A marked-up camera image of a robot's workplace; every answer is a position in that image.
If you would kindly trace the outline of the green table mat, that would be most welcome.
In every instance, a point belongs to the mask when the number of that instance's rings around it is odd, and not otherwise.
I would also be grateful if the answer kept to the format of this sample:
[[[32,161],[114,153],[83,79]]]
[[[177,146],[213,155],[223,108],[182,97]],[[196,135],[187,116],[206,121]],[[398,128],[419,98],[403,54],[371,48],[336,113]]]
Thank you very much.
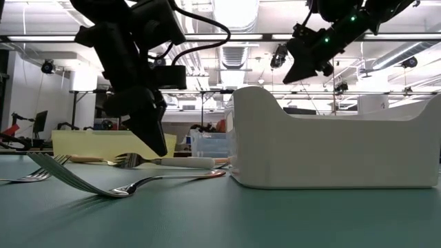
[[[101,189],[147,176],[109,199],[0,156],[0,248],[441,248],[441,184],[431,189],[258,190],[232,177],[186,180],[187,169],[70,163]]]

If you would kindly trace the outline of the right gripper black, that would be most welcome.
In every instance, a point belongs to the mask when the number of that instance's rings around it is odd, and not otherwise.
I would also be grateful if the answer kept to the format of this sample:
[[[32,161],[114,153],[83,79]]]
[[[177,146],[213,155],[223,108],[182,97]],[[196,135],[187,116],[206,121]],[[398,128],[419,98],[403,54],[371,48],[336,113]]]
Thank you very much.
[[[330,76],[334,72],[329,60],[336,55],[336,47],[332,46],[329,37],[312,41],[313,37],[314,35],[308,39],[292,39],[292,46],[288,47],[288,51],[293,56],[294,63],[283,79],[284,84],[317,76],[317,71],[324,76]]]

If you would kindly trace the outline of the white plastic bin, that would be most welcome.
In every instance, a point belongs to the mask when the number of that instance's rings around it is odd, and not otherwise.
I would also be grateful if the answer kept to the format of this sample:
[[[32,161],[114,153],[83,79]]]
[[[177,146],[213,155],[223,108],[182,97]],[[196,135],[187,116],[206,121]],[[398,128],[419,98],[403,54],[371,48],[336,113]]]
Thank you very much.
[[[260,87],[225,110],[232,177],[258,189],[430,188],[438,184],[441,96],[348,116],[291,115]]]

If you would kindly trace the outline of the silver ventilation duct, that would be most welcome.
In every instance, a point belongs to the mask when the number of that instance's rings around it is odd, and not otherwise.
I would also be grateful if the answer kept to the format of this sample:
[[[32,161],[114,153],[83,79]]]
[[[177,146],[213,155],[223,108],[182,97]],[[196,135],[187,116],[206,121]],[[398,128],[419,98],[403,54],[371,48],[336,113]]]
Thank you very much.
[[[249,48],[221,47],[220,62],[227,69],[241,69],[247,62]]]

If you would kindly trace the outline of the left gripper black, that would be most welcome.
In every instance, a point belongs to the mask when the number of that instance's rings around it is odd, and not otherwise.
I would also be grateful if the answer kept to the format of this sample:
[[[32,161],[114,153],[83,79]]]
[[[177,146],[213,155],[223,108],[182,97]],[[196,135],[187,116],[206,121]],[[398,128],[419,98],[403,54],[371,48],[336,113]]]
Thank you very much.
[[[165,136],[159,119],[167,108],[163,95],[141,85],[132,86],[110,96],[103,104],[109,116],[127,116],[123,121],[134,135],[158,156],[167,154]]]

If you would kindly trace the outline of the black monitor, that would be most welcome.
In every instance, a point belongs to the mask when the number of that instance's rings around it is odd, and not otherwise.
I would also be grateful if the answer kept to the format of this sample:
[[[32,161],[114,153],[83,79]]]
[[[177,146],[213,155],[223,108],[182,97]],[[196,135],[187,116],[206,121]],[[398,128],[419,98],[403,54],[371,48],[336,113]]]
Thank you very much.
[[[296,114],[296,115],[317,115],[317,111],[315,110],[309,110],[309,109],[302,109],[297,107],[284,107],[283,110],[287,114]]]
[[[36,114],[34,118],[34,126],[32,129],[32,133],[35,138],[39,139],[39,133],[43,132],[45,129],[45,122],[47,119],[48,111],[42,111]]]

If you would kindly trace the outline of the clear plastic bin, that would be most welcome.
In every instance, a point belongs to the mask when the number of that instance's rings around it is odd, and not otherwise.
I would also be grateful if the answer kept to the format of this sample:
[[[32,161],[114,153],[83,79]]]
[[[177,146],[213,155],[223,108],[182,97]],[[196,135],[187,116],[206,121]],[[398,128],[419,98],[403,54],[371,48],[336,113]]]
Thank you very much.
[[[227,158],[229,148],[226,133],[190,130],[193,157]]]

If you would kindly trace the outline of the yellow translucent plastic bin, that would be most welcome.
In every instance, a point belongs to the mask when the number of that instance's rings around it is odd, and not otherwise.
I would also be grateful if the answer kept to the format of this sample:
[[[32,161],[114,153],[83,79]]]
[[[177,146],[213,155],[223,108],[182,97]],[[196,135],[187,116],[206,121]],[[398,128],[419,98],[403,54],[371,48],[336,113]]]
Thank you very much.
[[[111,160],[118,155],[137,153],[146,159],[159,158],[131,131],[52,131],[55,155],[77,155]]]

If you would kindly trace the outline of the white handle steel fork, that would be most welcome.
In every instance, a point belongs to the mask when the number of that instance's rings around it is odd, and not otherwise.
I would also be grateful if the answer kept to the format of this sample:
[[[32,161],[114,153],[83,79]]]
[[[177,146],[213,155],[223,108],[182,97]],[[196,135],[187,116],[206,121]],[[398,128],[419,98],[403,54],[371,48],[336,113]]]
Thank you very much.
[[[168,167],[189,167],[201,169],[213,169],[215,160],[205,157],[177,157],[177,158],[153,158],[146,159],[140,154],[126,153],[116,156],[113,160],[107,162],[108,165],[120,168],[135,168],[143,163],[153,163],[155,165]]]
[[[69,159],[70,155],[57,155],[53,157],[55,162],[58,162],[61,165],[65,165]],[[39,168],[37,171],[32,172],[31,174],[18,178],[18,179],[4,179],[0,178],[0,181],[5,181],[8,183],[33,183],[39,182],[48,179],[52,175],[43,168]]]

